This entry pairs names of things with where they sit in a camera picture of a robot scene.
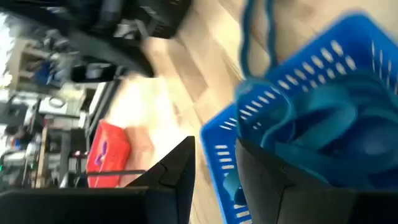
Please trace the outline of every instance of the wooden floor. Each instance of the wooden floor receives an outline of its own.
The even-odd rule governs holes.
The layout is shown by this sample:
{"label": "wooden floor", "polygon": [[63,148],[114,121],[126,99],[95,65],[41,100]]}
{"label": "wooden floor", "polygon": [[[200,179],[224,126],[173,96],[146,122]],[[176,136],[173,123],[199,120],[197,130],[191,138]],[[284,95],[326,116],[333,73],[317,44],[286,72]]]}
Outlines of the wooden floor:
{"label": "wooden floor", "polygon": [[[125,80],[107,120],[128,129],[134,154],[130,168],[148,169],[185,136],[197,140],[197,176],[191,212],[192,224],[222,223],[222,217],[199,131],[233,100],[241,79],[238,52],[239,17],[243,0],[197,0],[174,40],[146,43],[158,78],[134,75]],[[393,37],[398,37],[395,0],[274,0],[277,52],[286,59],[349,9],[368,11]],[[266,21],[256,12],[252,27],[250,67],[267,67],[264,50]],[[121,185],[136,177],[123,178]]]}

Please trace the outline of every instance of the blue bag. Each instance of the blue bag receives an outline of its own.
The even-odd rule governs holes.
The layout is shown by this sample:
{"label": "blue bag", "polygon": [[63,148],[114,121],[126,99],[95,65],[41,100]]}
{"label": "blue bag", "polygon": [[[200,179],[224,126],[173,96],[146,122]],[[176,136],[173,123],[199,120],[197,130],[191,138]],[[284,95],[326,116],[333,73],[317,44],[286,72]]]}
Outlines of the blue bag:
{"label": "blue bag", "polygon": [[[287,97],[265,79],[254,78],[248,65],[253,10],[254,0],[248,0],[243,14],[240,58],[246,81],[236,89],[237,114],[243,108],[239,99],[254,85],[270,86],[285,103],[263,114],[261,126],[256,129],[245,127],[246,121],[237,116],[238,137],[336,187],[368,190],[388,185],[388,181],[380,184],[376,179],[398,165],[398,151],[392,148],[398,144],[394,137],[394,132],[398,131],[398,100],[394,94],[378,77],[364,71],[296,98]],[[277,66],[272,1],[267,1],[265,10],[269,20],[267,46],[271,58],[266,75]],[[258,134],[252,134],[254,131],[264,134],[259,138]],[[365,145],[375,144],[379,144],[378,149],[373,150],[377,152],[365,153]],[[236,169],[225,177],[223,185],[235,203],[246,203]]]}

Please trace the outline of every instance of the desk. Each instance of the desk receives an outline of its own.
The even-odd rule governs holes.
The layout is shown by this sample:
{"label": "desk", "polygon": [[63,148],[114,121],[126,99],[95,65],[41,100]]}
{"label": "desk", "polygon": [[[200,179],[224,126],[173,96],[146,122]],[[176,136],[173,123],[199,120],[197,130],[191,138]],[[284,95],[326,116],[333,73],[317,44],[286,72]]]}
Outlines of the desk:
{"label": "desk", "polygon": [[47,126],[45,126],[44,128],[43,128],[43,132],[42,132],[42,142],[41,142],[41,145],[40,145],[40,151],[39,151],[39,163],[38,163],[38,166],[37,166],[37,177],[36,177],[36,183],[35,183],[35,188],[41,188],[41,186],[43,186],[44,185],[44,182],[43,182],[43,173],[44,173],[44,170],[45,170],[45,142],[46,142],[46,140],[47,140],[47,130],[48,130],[48,127]]}

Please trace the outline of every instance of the red box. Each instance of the red box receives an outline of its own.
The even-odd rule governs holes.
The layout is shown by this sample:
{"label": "red box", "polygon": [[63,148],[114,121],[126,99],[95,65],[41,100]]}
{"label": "red box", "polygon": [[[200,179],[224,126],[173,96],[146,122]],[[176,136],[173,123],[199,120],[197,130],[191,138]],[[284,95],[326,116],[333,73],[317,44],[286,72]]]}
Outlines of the red box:
{"label": "red box", "polygon": [[[99,121],[93,145],[88,155],[87,172],[122,171],[130,156],[129,140],[123,128],[104,120]],[[88,178],[91,188],[115,188],[120,175],[93,176]]]}

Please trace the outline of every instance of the blue plastic basket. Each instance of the blue plastic basket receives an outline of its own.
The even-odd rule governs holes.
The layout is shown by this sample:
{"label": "blue plastic basket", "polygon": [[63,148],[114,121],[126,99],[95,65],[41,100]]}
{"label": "blue plastic basket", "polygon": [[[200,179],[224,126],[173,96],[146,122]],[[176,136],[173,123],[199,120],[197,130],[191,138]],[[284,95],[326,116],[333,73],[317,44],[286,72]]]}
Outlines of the blue plastic basket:
{"label": "blue plastic basket", "polygon": [[[297,95],[327,83],[339,75],[349,75],[357,68],[373,71],[397,94],[398,48],[383,31],[362,14],[351,14],[320,34],[292,58],[278,66],[267,79]],[[235,168],[236,119],[242,118],[253,128],[261,125],[259,117],[281,102],[277,90],[255,86],[242,99],[239,114],[234,104],[204,125],[203,147],[225,223],[251,223],[247,207],[234,205],[223,188],[224,177]]]}

